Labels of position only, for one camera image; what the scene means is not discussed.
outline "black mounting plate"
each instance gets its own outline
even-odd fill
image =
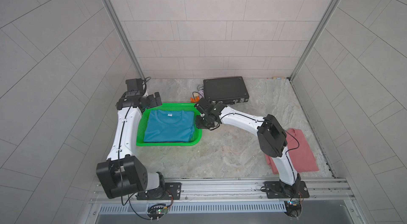
[[[165,190],[169,190],[173,195],[173,200],[179,200],[181,197],[181,183],[165,183]],[[148,194],[144,192],[139,192],[140,196],[137,197],[137,200],[171,200],[170,195],[165,193],[162,198],[150,198]]]
[[[279,181],[275,182],[264,182],[264,186],[266,188],[270,188],[269,191],[266,192],[267,198],[287,198],[287,196],[283,193],[279,193],[281,191],[281,186]],[[300,185],[298,186],[298,191],[301,192],[302,198],[309,198],[309,192],[307,186],[305,185],[304,181],[300,181]]]

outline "gray tile wall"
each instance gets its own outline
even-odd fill
[[[73,224],[139,77],[101,0],[0,0],[1,223]]]
[[[407,0],[341,0],[293,85],[370,223],[407,223]]]
[[[111,0],[146,76],[287,77],[330,0]]]

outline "vent grille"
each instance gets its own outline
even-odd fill
[[[177,203],[168,213],[285,212],[284,202],[196,202]]]

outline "orange object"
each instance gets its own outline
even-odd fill
[[[199,100],[199,96],[195,97],[195,99],[190,98],[191,99],[191,103],[197,103]]]

